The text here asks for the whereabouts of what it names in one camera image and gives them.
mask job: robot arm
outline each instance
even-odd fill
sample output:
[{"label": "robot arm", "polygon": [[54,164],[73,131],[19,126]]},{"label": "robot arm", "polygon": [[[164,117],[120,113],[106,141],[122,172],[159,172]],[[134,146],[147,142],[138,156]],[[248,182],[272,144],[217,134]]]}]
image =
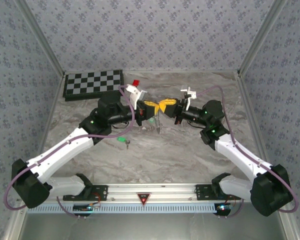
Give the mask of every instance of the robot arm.
[{"label": "robot arm", "polygon": [[[273,166],[254,155],[237,140],[233,141],[230,132],[221,123],[225,116],[221,102],[210,100],[200,109],[190,106],[188,102],[188,98],[194,99],[195,93],[183,92],[184,99],[165,99],[159,103],[160,109],[168,117],[175,118],[174,124],[180,124],[185,119],[203,125],[200,135],[204,144],[231,160],[248,178],[240,179],[229,173],[217,176],[212,180],[216,196],[234,195],[250,199],[256,210],[264,216],[269,216],[291,202],[293,197],[288,189],[261,165],[271,169],[290,186],[286,169],[279,164]],[[256,160],[256,163],[240,150]]]},{"label": "robot arm", "polygon": [[[143,91],[128,85],[130,101],[134,109],[134,118],[139,126],[156,114],[158,109],[148,101],[141,101]],[[123,106],[117,93],[104,94],[95,108],[79,126],[65,139],[27,162],[19,159],[12,164],[12,178],[24,169],[35,165],[21,175],[13,188],[28,208],[35,208],[48,197],[64,195],[88,196],[92,184],[83,175],[72,177],[51,177],[59,168],[82,151],[91,148],[112,132],[112,125],[131,121],[133,113],[129,106]]]}]

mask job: red object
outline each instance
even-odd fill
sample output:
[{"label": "red object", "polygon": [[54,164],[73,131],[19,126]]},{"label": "red object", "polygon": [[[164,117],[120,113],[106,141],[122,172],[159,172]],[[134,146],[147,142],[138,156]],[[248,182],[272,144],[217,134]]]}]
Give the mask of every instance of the red object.
[{"label": "red object", "polygon": [[135,87],[138,87],[139,83],[140,83],[140,80],[135,79],[135,80],[133,80],[132,85],[135,86]]},{"label": "red object", "polygon": [[151,193],[137,193],[137,195],[141,201],[142,206],[145,206]]}]

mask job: yellow object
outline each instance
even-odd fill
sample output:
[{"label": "yellow object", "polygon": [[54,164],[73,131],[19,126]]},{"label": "yellow object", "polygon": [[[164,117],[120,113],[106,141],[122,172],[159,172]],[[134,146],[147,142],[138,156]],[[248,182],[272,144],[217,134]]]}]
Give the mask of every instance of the yellow object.
[{"label": "yellow object", "polygon": [[162,101],[159,102],[159,107],[160,107],[161,111],[164,113],[165,110],[166,110],[167,105],[175,105],[176,103],[177,103],[177,100],[167,98],[167,99],[162,100]]},{"label": "yellow object", "polygon": [[150,107],[154,107],[154,115],[156,115],[159,111],[159,105],[155,102],[152,102],[152,101],[143,101],[144,104],[150,106]]}]

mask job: red cap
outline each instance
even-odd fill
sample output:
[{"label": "red cap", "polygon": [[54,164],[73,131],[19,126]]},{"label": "red cap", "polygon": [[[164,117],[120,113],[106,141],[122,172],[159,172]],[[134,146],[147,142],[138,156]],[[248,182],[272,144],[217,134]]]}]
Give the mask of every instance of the red cap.
[{"label": "red cap", "polygon": [[135,80],[133,80],[132,85],[135,86],[135,87],[138,87],[139,83],[140,83],[140,80],[135,79]]}]

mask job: red triangle sign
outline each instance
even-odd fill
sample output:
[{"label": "red triangle sign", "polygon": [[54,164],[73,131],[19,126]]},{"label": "red triangle sign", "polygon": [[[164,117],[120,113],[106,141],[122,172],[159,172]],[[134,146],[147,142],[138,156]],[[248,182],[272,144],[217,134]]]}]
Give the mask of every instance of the red triangle sign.
[{"label": "red triangle sign", "polygon": [[146,205],[151,193],[137,193],[142,206]]}]

